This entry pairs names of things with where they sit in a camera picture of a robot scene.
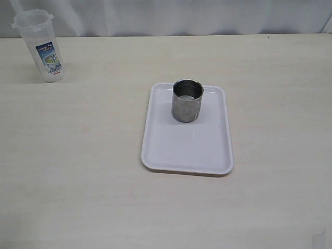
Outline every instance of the white tray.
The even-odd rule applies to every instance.
[[[155,171],[229,173],[234,159],[224,91],[203,86],[198,118],[191,123],[181,123],[171,114],[172,87],[170,83],[158,83],[151,89],[142,162]]]

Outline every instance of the metal cup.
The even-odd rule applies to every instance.
[[[193,122],[199,115],[203,86],[192,79],[181,79],[173,86],[172,115],[180,122]]]

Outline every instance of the table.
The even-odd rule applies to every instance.
[[[59,38],[43,83],[0,39],[0,248],[332,246],[332,36]],[[226,177],[148,171],[149,91],[193,78],[227,95]]]

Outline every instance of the clear plastic bottle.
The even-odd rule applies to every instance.
[[[65,68],[52,26],[53,15],[42,9],[19,13],[12,27],[24,39],[38,70],[46,82],[63,79]]]

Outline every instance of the white curtain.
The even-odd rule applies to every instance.
[[[0,37],[19,37],[0,0]],[[19,0],[53,14],[56,36],[161,36],[331,31],[332,0]]]

